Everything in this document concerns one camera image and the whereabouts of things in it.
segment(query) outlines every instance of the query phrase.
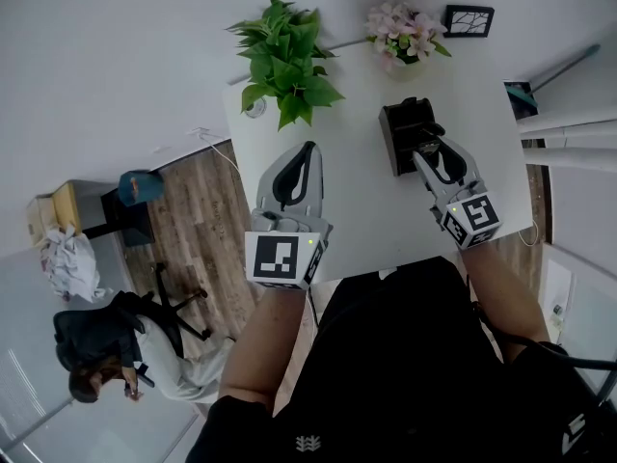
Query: white plastic bag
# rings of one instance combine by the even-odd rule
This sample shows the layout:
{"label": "white plastic bag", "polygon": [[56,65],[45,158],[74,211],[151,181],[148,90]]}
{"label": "white plastic bag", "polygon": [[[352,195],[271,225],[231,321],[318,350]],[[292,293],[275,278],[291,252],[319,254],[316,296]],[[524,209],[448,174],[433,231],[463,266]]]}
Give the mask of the white plastic bag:
{"label": "white plastic bag", "polygon": [[100,276],[93,246],[85,234],[75,236],[73,226],[68,226],[67,233],[58,228],[47,232],[40,265],[54,293],[66,300],[79,295],[95,303],[107,293],[105,288],[98,287]]}

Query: green leaves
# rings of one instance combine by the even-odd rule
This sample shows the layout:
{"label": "green leaves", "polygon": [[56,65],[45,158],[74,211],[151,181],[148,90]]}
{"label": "green leaves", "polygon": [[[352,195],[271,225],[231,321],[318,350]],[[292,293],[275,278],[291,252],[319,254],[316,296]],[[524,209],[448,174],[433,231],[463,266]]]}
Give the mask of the green leaves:
{"label": "green leaves", "polygon": [[319,32],[319,25],[314,22],[291,28],[291,49],[294,57],[310,56]]}
{"label": "green leaves", "polygon": [[299,118],[312,124],[313,106],[330,106],[343,96],[322,76],[312,58],[335,55],[317,46],[317,10],[295,11],[292,2],[270,0],[258,20],[243,20],[228,28],[241,37],[238,55],[251,60],[251,84],[242,92],[242,111],[264,95],[274,96],[281,110],[279,129]]}
{"label": "green leaves", "polygon": [[277,45],[277,57],[287,61],[287,57],[289,56],[289,35],[279,36],[279,44]]}
{"label": "green leaves", "polygon": [[279,109],[281,110],[279,130],[288,123],[295,123],[298,118],[304,120],[308,125],[312,122],[312,106],[293,93],[288,93],[279,101]]}
{"label": "green leaves", "polygon": [[312,60],[310,59],[310,57],[292,57],[289,62],[299,68],[302,71],[303,76],[309,77],[310,75],[312,75]]}
{"label": "green leaves", "polygon": [[251,79],[253,82],[265,82],[272,73],[272,57],[269,55],[255,55],[251,60]]}
{"label": "green leaves", "polygon": [[330,106],[333,101],[345,98],[323,77],[307,77],[303,85],[306,87],[304,99],[311,106]]}
{"label": "green leaves", "polygon": [[306,101],[302,101],[302,107],[300,108],[300,118],[308,123],[308,126],[311,126],[312,122],[312,106],[310,106]]}
{"label": "green leaves", "polygon": [[274,65],[274,82],[279,89],[286,91],[302,80],[303,74],[299,68],[277,57],[272,57],[272,64]]}
{"label": "green leaves", "polygon": [[319,46],[315,45],[310,56],[314,58],[333,58],[336,55],[332,51],[322,50]]}
{"label": "green leaves", "polygon": [[441,53],[443,56],[446,56],[446,57],[452,56],[450,55],[450,52],[447,51],[443,45],[439,44],[436,41],[431,41],[431,42],[435,45],[435,51],[437,51],[438,53]]}
{"label": "green leaves", "polygon": [[244,91],[242,92],[242,111],[240,113],[245,111],[249,106],[269,91],[270,88],[264,84],[252,84],[251,86],[244,88]]}
{"label": "green leaves", "polygon": [[321,66],[315,66],[315,67],[313,67],[313,68],[312,68],[312,74],[313,74],[313,75],[328,75],[328,74],[326,73],[326,70],[325,70],[323,67],[321,67]]}
{"label": "green leaves", "polygon": [[270,55],[270,47],[266,44],[266,41],[260,41],[250,48],[238,53],[241,57],[253,58],[255,55]]}
{"label": "green leaves", "polygon": [[300,112],[303,109],[304,101],[295,96],[293,93],[288,93],[281,102],[281,118],[279,119],[279,130],[285,127],[288,123],[296,122],[300,117]]}
{"label": "green leaves", "polygon": [[409,48],[409,36],[401,35],[398,37],[398,46],[401,50],[406,50]]}

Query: white table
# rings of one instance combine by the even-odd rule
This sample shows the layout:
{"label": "white table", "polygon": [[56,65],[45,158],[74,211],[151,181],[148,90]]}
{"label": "white table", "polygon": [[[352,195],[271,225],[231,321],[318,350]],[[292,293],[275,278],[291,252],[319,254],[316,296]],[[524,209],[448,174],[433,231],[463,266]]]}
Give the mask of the white table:
{"label": "white table", "polygon": [[346,99],[332,108],[314,108],[312,127],[299,119],[278,132],[274,98],[267,97],[261,117],[250,119],[240,114],[246,82],[224,91],[231,141],[251,209],[261,174],[283,152],[308,140],[322,152],[322,216],[335,228],[315,283],[456,250],[452,237],[440,230],[429,212],[434,198],[419,174],[392,175],[377,117],[382,106],[409,96],[429,98],[445,135],[475,158],[487,187],[495,192],[503,221],[496,237],[531,226],[521,138],[484,42],[451,39],[445,45],[453,58],[436,54],[426,71],[403,83],[379,69],[369,43],[338,49],[338,58],[321,62]]}

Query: black picture frame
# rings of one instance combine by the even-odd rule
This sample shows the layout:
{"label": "black picture frame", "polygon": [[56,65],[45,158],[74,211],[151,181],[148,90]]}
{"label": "black picture frame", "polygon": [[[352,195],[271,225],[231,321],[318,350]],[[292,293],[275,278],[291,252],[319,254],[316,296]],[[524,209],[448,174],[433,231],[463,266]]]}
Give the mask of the black picture frame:
{"label": "black picture frame", "polygon": [[[476,17],[472,18],[472,22],[469,23],[470,31],[452,31],[452,26],[459,24],[454,18],[455,14],[477,14]],[[489,36],[489,31],[491,30],[491,23],[493,22],[493,15],[495,14],[495,9],[492,7],[478,7],[475,5],[448,5],[445,8],[445,24],[444,26],[447,28],[447,32],[443,33],[443,35],[447,38],[486,38]],[[481,32],[478,32],[478,25],[473,24],[476,19],[484,19],[486,21],[481,22],[483,26]]]}

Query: logo on shirt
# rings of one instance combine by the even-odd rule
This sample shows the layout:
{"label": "logo on shirt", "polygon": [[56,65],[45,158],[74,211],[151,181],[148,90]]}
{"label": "logo on shirt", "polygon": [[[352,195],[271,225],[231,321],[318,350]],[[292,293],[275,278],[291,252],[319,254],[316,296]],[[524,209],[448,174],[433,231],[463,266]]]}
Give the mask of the logo on shirt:
{"label": "logo on shirt", "polygon": [[299,452],[317,451],[319,448],[321,448],[319,436],[296,437],[296,449]]}

